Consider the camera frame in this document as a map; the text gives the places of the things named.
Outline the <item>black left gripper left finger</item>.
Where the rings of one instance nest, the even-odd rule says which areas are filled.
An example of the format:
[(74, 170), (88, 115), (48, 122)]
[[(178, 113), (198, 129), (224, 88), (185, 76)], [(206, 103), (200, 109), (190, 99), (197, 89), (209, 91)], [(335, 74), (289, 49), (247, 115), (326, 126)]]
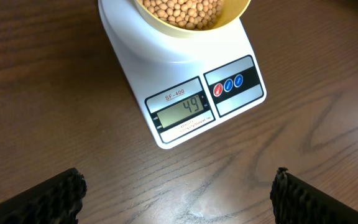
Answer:
[(86, 181), (76, 168), (68, 169), (0, 203), (0, 224), (77, 224)]

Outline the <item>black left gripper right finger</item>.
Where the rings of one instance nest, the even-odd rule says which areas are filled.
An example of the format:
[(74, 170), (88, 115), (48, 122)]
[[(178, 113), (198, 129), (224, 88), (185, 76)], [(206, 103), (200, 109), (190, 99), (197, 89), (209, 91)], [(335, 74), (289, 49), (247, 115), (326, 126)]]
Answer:
[(358, 224), (358, 211), (348, 207), (280, 167), (272, 182), (275, 223)]

